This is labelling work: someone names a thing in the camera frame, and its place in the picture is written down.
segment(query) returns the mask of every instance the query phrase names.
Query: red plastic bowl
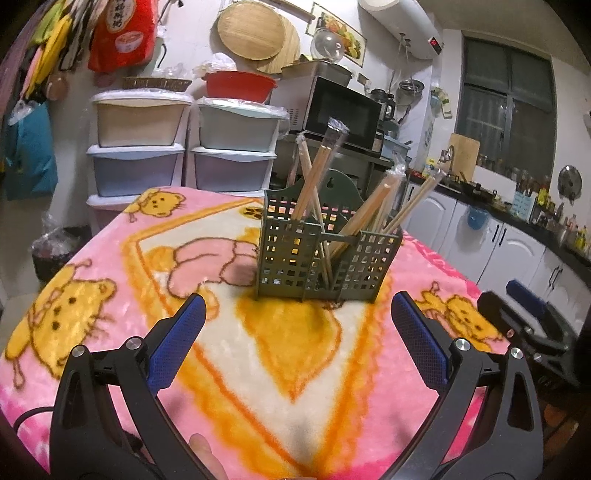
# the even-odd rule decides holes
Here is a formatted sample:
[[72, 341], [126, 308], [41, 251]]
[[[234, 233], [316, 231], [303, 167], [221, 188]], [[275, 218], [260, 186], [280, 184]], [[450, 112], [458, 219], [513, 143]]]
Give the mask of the red plastic bowl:
[[277, 82], [266, 75], [222, 70], [205, 75], [207, 96], [263, 103]]

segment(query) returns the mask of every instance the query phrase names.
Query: black countertop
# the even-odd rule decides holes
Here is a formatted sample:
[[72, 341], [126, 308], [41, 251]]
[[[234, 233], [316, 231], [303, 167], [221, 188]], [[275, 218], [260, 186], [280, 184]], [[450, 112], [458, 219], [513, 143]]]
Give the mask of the black countertop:
[[[421, 185], [424, 182], [424, 179], [411, 176], [410, 182], [417, 185]], [[521, 230], [523, 233], [529, 235], [530, 237], [536, 239], [548, 250], [554, 253], [559, 259], [561, 259], [568, 267], [570, 267], [575, 272], [575, 274], [577, 274], [577, 276], [587, 285], [587, 287], [591, 289], [591, 268], [589, 267], [590, 263], [587, 262], [585, 259], [581, 258], [580, 256], [576, 255], [575, 253], [571, 252], [571, 250], [568, 250], [566, 247], [559, 246], [554, 238], [554, 235], [545, 228], [537, 227], [530, 223], [524, 222], [523, 220], [514, 217], [510, 213], [501, 212], [500, 210], [494, 208], [492, 205], [477, 202], [468, 195], [447, 188], [443, 185], [438, 185], [435, 188], [435, 191], [448, 197], [454, 198], [458, 202], [462, 202], [466, 205], [475, 206], [482, 210], [486, 210], [491, 214], [491, 216], [493, 216], [500, 222], [511, 225]]]

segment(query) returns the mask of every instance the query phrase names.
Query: window pane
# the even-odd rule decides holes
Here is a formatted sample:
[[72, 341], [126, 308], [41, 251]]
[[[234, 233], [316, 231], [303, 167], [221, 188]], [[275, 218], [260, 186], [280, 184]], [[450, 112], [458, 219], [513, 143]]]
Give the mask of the window pane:
[[479, 41], [467, 40], [466, 81], [493, 90], [509, 88], [505, 49]]
[[526, 169], [537, 181], [552, 174], [556, 125], [554, 113], [515, 102], [507, 166]]
[[502, 95], [464, 86], [458, 133], [480, 142], [480, 154], [501, 157], [507, 99]]
[[544, 110], [552, 110], [552, 70], [549, 62], [512, 51], [511, 66], [515, 94]]

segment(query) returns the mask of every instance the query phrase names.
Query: orange border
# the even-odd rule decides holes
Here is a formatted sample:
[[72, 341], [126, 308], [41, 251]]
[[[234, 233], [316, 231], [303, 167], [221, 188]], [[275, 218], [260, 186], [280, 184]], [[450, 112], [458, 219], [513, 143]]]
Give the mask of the orange border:
[[[135, 298], [147, 314], [148, 326], [175, 313], [144, 262], [139, 243], [180, 225], [205, 218], [256, 199], [241, 199], [159, 223], [130, 235], [121, 246], [124, 266]], [[198, 345], [194, 356], [187, 356], [179, 370], [183, 384], [193, 393], [194, 402], [208, 416], [219, 438], [235, 448], [243, 464], [252, 472], [267, 478], [289, 476], [323, 476], [350, 467], [356, 452], [356, 441], [362, 419], [368, 408], [377, 370], [376, 358], [381, 350], [381, 320], [387, 315], [391, 282], [385, 280], [376, 304], [369, 305], [359, 329], [357, 344], [343, 375], [341, 391], [328, 423], [322, 446], [312, 465], [297, 462], [278, 439], [262, 425], [240, 399], [229, 391], [215, 367], [205, 358]]]

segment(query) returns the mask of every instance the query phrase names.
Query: pink blanket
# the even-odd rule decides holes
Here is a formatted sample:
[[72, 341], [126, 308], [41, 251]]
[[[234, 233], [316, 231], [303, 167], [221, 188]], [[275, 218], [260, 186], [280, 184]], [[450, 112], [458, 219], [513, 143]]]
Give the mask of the pink blanket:
[[[420, 427], [437, 394], [423, 384], [396, 328], [392, 296], [407, 290], [453, 337], [484, 351], [507, 343], [479, 315], [480, 292], [405, 236], [375, 304], [255, 300], [261, 203], [187, 188], [152, 189], [47, 285], [0, 360], [10, 422], [53, 405], [74, 345], [118, 348], [144, 336], [198, 291], [207, 323], [159, 398], [188, 439], [201, 433], [230, 479], [378, 479]], [[122, 425], [135, 427], [113, 389]], [[475, 396], [448, 453], [461, 451]], [[20, 437], [48, 468], [51, 414]]]

